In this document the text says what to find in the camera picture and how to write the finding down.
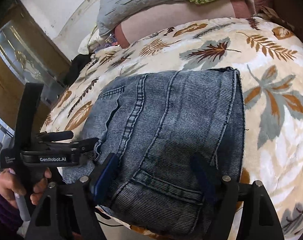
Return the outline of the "person left hand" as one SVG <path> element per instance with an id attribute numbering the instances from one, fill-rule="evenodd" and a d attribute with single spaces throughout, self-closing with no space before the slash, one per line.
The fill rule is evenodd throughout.
<path id="1" fill-rule="evenodd" d="M 15 194 L 24 196 L 26 190 L 18 180 L 17 176 L 12 174 L 11 169 L 5 169 L 0 172 L 0 195 L 9 202 L 16 209 L 18 208 L 15 199 Z M 30 196 L 30 200 L 33 205 L 37 205 L 40 201 L 44 191 L 46 190 L 48 179 L 52 177 L 52 173 L 49 168 L 44 172 L 43 178 L 34 185 L 33 194 Z"/>

